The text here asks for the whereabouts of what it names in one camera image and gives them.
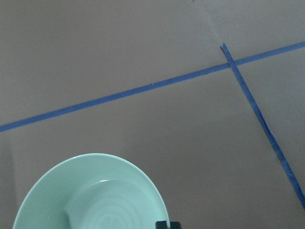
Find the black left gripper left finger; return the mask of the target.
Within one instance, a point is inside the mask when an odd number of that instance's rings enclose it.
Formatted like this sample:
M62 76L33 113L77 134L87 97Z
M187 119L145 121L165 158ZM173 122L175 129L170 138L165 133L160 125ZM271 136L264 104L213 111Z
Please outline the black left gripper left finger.
M157 221L155 223L155 228L156 229L168 229L168 225L166 221Z

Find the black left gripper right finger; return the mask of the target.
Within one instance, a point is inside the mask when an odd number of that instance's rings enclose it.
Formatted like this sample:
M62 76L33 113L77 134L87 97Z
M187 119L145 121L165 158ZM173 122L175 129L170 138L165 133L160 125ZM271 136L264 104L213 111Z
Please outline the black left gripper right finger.
M181 226L180 222L178 222L178 221L171 221L170 229L182 229L182 226Z

